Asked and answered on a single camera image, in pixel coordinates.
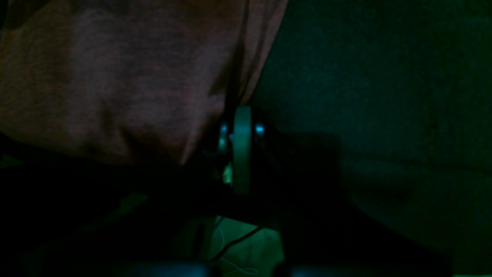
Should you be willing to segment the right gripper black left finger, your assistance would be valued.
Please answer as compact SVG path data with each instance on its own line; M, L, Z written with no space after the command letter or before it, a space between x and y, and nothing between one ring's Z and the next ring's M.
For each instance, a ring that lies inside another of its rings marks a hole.
M23 258L28 277L95 277L115 260L201 258L210 217L244 196L244 106L222 121L197 168L126 170L103 181L51 172L43 190L58 223L75 223Z

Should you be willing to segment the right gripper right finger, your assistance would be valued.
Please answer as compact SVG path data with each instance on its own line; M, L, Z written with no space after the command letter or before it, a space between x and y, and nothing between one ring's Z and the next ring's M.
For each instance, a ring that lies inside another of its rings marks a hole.
M325 133L285 134L242 108L242 194L281 235L282 277L450 277L446 258L376 222L341 185L341 146Z

